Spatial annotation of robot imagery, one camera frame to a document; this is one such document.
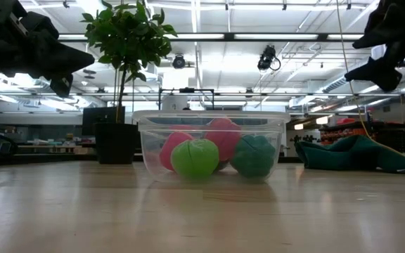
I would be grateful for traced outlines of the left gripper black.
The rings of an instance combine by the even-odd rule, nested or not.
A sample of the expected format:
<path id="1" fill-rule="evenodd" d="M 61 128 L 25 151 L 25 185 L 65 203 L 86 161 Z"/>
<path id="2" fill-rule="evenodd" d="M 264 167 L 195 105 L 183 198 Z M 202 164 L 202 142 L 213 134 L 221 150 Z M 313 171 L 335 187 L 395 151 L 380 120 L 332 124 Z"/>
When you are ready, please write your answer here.
<path id="1" fill-rule="evenodd" d="M 67 98 L 73 72 L 94 63 L 94 57 L 58 41 L 50 18 L 28 12 L 18 0 L 0 0 L 0 72 L 26 73 L 51 79 L 50 88 Z"/>

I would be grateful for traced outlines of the red toy bell pepper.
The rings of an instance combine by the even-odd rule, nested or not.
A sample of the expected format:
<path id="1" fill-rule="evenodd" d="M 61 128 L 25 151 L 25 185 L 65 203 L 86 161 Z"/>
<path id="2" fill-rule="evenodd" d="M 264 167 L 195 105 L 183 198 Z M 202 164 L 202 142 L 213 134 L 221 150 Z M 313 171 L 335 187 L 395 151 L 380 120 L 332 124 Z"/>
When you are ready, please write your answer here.
<path id="1" fill-rule="evenodd" d="M 164 145 L 162 146 L 162 149 L 159 154 L 161 165 L 170 171 L 174 171 L 174 168 L 171 163 L 171 155 L 173 149 L 178 145 L 180 145 L 181 143 L 183 143 L 184 141 L 190 141 L 193 139 L 194 137 L 191 136 L 190 134 L 180 131 L 170 134 L 167 140 L 165 141 Z"/>

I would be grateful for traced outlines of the light green toy fruit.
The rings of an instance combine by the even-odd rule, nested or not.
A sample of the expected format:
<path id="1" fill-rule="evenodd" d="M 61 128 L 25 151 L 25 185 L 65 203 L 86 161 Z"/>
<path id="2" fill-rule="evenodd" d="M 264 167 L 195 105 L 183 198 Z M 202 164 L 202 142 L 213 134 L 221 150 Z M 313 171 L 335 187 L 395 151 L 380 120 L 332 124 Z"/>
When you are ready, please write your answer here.
<path id="1" fill-rule="evenodd" d="M 171 163 L 185 179 L 206 179 L 219 164 L 219 149 L 208 139 L 187 140 L 173 149 Z"/>

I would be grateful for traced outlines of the dark green toy bell pepper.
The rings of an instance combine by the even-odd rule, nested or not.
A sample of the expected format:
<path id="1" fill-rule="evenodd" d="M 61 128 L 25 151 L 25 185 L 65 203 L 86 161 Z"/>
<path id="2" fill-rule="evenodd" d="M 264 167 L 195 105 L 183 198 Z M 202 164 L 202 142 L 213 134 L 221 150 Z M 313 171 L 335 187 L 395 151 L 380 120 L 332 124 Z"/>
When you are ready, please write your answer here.
<path id="1" fill-rule="evenodd" d="M 276 149 L 264 136 L 242 136 L 235 146 L 231 166 L 247 179 L 264 178 L 274 165 Z"/>

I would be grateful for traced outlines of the red toy tomato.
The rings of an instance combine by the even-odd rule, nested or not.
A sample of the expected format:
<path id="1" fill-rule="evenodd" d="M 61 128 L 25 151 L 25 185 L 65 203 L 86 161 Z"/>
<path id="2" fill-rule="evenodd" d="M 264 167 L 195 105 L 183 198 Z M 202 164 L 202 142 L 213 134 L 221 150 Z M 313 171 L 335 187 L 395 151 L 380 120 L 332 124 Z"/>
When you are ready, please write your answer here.
<path id="1" fill-rule="evenodd" d="M 218 147 L 219 161 L 231 159 L 241 138 L 240 127 L 228 118 L 216 118 L 209 123 L 208 129 L 204 138 Z"/>

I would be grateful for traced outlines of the clear plastic tupperware container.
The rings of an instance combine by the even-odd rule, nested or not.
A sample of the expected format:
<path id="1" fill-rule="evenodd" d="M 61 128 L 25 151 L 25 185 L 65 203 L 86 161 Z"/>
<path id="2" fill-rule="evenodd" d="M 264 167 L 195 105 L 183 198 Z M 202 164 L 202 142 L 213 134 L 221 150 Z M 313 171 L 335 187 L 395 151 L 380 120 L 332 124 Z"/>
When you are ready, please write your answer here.
<path id="1" fill-rule="evenodd" d="M 273 173 L 279 160 L 285 126 L 290 121 L 285 112 L 260 112 L 240 110 L 145 110 L 133 114 L 141 135 L 143 161 L 151 176 L 161 182 L 262 182 Z M 175 171 L 166 169 L 160 163 L 159 154 L 168 136 L 174 132 L 190 134 L 194 139 L 202 139 L 209 131 L 209 123 L 216 118 L 228 118 L 240 127 L 241 137 L 245 135 L 264 136 L 276 149 L 274 165 L 268 176 L 247 179 L 241 176 L 230 164 L 230 160 L 220 162 L 206 179 L 185 179 Z"/>

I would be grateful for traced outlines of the green plant in black pot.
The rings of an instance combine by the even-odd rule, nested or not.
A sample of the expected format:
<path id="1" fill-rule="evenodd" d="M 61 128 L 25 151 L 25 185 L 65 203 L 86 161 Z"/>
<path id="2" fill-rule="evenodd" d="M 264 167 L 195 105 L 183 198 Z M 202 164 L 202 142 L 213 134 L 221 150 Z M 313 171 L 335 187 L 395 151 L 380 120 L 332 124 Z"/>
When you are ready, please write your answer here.
<path id="1" fill-rule="evenodd" d="M 96 154 L 101 164 L 131 164 L 137 145 L 138 128 L 127 124 L 122 105 L 127 82 L 146 81 L 142 69 L 161 60 L 172 51 L 169 36 L 177 37 L 174 27 L 165 23 L 165 12 L 151 14 L 145 0 L 113 6 L 101 2 L 103 9 L 83 13 L 84 36 L 90 46 L 99 48 L 99 63 L 110 64 L 121 74 L 114 122 L 95 124 Z"/>

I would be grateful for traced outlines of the shelf with orange items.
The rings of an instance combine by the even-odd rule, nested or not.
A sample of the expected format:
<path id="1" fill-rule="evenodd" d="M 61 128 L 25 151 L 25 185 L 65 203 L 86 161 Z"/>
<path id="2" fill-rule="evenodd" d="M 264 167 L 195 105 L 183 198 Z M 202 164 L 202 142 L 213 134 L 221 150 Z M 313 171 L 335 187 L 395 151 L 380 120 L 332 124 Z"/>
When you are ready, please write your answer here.
<path id="1" fill-rule="evenodd" d="M 364 122 L 367 132 L 374 141 L 405 153 L 405 124 L 394 122 Z M 349 136 L 367 136 L 360 121 L 330 126 L 320 130 L 321 143 L 332 144 Z"/>

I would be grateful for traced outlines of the dark green cloth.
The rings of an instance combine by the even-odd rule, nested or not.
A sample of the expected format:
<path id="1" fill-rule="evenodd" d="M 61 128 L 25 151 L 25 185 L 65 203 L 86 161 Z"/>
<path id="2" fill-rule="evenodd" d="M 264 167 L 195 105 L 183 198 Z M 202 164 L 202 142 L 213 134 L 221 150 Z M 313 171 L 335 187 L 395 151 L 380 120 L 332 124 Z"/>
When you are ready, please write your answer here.
<path id="1" fill-rule="evenodd" d="M 383 171 L 405 174 L 405 157 L 365 136 L 350 136 L 332 145 L 306 141 L 295 144 L 298 157 L 307 169 L 333 171 Z"/>

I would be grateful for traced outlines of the round black ceiling fixture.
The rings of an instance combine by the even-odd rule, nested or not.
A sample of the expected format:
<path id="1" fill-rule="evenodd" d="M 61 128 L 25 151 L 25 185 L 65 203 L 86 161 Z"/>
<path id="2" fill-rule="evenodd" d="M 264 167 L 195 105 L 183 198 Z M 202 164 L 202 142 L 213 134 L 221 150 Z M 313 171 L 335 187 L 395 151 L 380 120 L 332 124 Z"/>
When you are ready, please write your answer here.
<path id="1" fill-rule="evenodd" d="M 173 62 L 172 62 L 172 67 L 174 69 L 183 69 L 186 66 L 186 60 L 184 58 L 184 55 L 182 54 L 176 54 Z"/>

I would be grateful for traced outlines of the black tubular frame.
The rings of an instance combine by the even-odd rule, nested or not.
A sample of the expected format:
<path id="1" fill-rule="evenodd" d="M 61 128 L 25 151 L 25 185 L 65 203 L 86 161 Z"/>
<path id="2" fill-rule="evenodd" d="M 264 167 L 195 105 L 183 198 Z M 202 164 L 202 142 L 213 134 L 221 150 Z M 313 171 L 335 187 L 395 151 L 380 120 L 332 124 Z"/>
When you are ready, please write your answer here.
<path id="1" fill-rule="evenodd" d="M 166 92 L 168 96 L 177 96 L 180 94 L 183 95 L 188 95 L 188 94 L 194 94 L 195 96 L 203 96 L 209 100 L 212 104 L 212 109 L 214 109 L 214 97 L 215 97 L 215 92 L 214 89 L 195 89 L 195 88 L 181 88 L 181 89 L 163 89 L 159 88 L 158 90 L 158 110 L 162 109 L 162 101 L 164 98 L 162 97 L 162 94 Z"/>

